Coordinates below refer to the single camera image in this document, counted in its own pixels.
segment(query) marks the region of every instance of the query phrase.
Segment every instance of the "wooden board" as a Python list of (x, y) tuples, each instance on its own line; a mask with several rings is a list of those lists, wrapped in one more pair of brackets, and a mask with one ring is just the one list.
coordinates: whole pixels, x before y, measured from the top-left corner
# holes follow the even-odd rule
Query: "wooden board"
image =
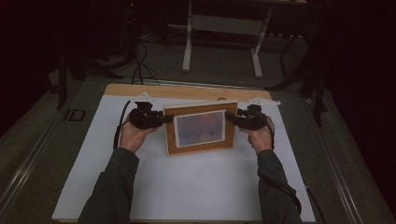
[(234, 125), (224, 111), (236, 114), (236, 110), (236, 100), (164, 105), (163, 113), (175, 116), (166, 123), (168, 156), (232, 148)]
[(109, 84), (105, 95), (136, 96), (146, 91), (150, 97), (192, 99), (192, 100), (218, 100), (235, 99), (240, 102), (247, 102), (254, 97), (272, 100), (268, 91), (253, 91), (241, 89), (223, 89), (206, 87), (175, 87), (175, 86), (149, 86), (131, 84)]

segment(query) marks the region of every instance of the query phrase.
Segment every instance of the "table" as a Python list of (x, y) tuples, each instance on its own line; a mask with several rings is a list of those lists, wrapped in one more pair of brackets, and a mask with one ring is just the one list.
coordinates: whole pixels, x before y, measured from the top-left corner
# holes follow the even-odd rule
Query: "table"
[[(146, 91), (153, 109), (194, 100), (236, 99), (240, 108), (254, 97), (271, 100), (267, 91), (111, 84), (93, 118), (52, 218), (76, 222), (92, 193), (97, 176), (111, 155), (112, 137), (125, 102)], [(276, 154), (303, 205), (302, 219), (315, 217), (276, 104), (263, 105), (276, 126)], [(164, 128), (148, 136), (136, 153), (140, 158), (134, 182), (131, 220), (260, 221), (257, 158), (244, 133), (235, 131), (234, 148), (185, 156), (166, 155)]]
[(262, 41), (264, 40), (268, 24), (270, 22), (273, 10), (276, 7), (326, 7), (326, 5), (321, 4), (310, 4), (305, 0), (246, 0), (246, 1), (230, 1), (239, 2), (243, 4), (251, 4), (253, 6), (264, 7), (263, 19), (261, 21), (257, 20), (244, 20), (236, 18), (225, 18), (217, 16), (208, 15), (197, 15), (192, 12), (193, 0), (189, 0), (188, 7), (188, 19), (187, 19), (187, 41), (186, 48), (184, 51), (184, 59), (182, 70), (184, 72), (190, 71), (191, 63), (191, 33), (192, 30), (204, 30), (213, 32), (223, 32), (232, 33), (240, 35), (257, 35), (258, 40), (254, 48), (250, 50), (253, 68), (256, 78), (262, 78), (262, 66), (259, 60), (259, 52), (262, 46)]

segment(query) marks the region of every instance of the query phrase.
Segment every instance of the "black cable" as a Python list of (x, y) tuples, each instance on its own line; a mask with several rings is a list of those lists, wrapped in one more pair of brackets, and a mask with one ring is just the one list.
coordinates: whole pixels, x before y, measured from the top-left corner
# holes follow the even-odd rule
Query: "black cable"
[(139, 44), (141, 44), (143, 46), (143, 48), (145, 49), (145, 55), (143, 58), (141, 58), (141, 65), (143, 65), (143, 67), (146, 68), (146, 71), (149, 73), (150, 77), (153, 78), (157, 82), (157, 84), (160, 86), (160, 83), (158, 82), (158, 80), (156, 78), (157, 72), (154, 69), (148, 68), (148, 66), (144, 62), (144, 59), (146, 58), (147, 52), (148, 52), (147, 46), (145, 44), (143, 44), (142, 42), (139, 42)]
[(319, 205), (318, 205), (318, 202), (317, 202), (317, 200), (315, 199), (314, 194), (312, 193), (311, 189), (309, 188), (309, 185), (305, 184), (305, 182), (304, 182), (304, 185), (305, 185), (306, 191), (308, 192), (309, 196), (311, 196), (311, 199), (312, 199), (312, 201), (314, 202), (315, 207), (318, 209), (318, 212), (319, 212), (320, 217), (321, 217), (321, 219), (322, 219), (322, 221), (323, 221), (323, 224), (326, 224), (326, 220), (324, 219), (323, 213), (321, 212), (320, 207), (319, 207)]
[(134, 74), (132, 75), (132, 84), (134, 84), (134, 76), (136, 76), (137, 71), (139, 71), (139, 73), (140, 73), (139, 76), (142, 77), (141, 76), (141, 70), (140, 70), (141, 62), (139, 62), (139, 57), (137, 57), (137, 56), (136, 56), (136, 62), (137, 62), (137, 67), (134, 69)]
[(296, 196), (295, 189), (293, 189), (288, 184), (281, 183), (281, 182), (276, 181), (268, 176), (262, 175), (259, 170), (257, 171), (257, 174), (259, 175), (259, 177), (262, 181), (265, 181), (266, 183), (270, 184), (274, 188), (279, 189), (281, 192), (288, 195), (293, 200), (293, 203), (296, 206), (296, 209), (297, 209), (299, 215), (301, 214), (302, 207), (301, 207), (300, 200)]
[[(174, 36), (174, 35), (178, 35), (178, 34), (181, 34), (183, 32), (186, 32), (186, 31), (187, 31), (187, 28), (183, 28), (183, 29), (181, 29), (179, 31), (176, 31), (176, 32), (168, 35), (168, 37), (171, 37), (171, 36)], [(157, 37), (158, 39), (147, 39), (147, 37), (149, 37), (151, 35), (154, 35), (154, 33), (148, 33), (146, 35), (142, 35), (142, 36), (140, 36), (140, 40), (143, 40), (143, 41), (146, 41), (146, 42), (161, 42), (161, 41), (163, 41), (159, 37)]]
[(131, 100), (129, 100), (124, 108), (122, 109), (122, 113), (121, 113), (121, 117), (120, 117), (120, 122), (119, 122), (119, 126), (117, 126), (117, 130), (116, 133), (114, 134), (114, 141), (113, 141), (113, 148), (116, 148), (119, 146), (119, 139), (120, 139), (120, 132), (121, 132), (121, 127), (124, 124), (123, 122), (123, 117), (125, 115), (125, 110), (128, 107), (128, 105), (131, 103)]
[(141, 64), (142, 64), (143, 61), (140, 61), (140, 62), (139, 62), (138, 59), (137, 59), (137, 57), (136, 57), (136, 60), (137, 60), (137, 63), (138, 63), (137, 69), (139, 70), (140, 84), (143, 85), (142, 70), (140, 69)]

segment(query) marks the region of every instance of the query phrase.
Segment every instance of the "white paper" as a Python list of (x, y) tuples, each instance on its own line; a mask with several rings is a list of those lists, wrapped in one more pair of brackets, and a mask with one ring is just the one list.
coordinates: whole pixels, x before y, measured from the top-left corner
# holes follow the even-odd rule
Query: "white paper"
[[(64, 185), (52, 218), (77, 220), (97, 177), (112, 153), (113, 137), (128, 96), (103, 96), (92, 125)], [(192, 100), (155, 98), (153, 110)], [(246, 109), (248, 104), (238, 103)], [(302, 220), (314, 222), (300, 170), (277, 105), (262, 105), (275, 128), (275, 153), (289, 184), (297, 190)], [(137, 151), (131, 220), (135, 221), (261, 221), (257, 156), (245, 133), (235, 129), (234, 148), (168, 157), (162, 126)]]

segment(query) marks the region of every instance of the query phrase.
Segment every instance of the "picture frame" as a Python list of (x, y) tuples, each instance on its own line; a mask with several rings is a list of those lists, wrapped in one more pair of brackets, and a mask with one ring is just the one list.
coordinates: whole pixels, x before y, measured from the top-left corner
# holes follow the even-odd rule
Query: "picture frame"
[(236, 100), (164, 105), (163, 114), (174, 116), (165, 123), (168, 156), (232, 148), (235, 127), (224, 112), (236, 115), (237, 107)]

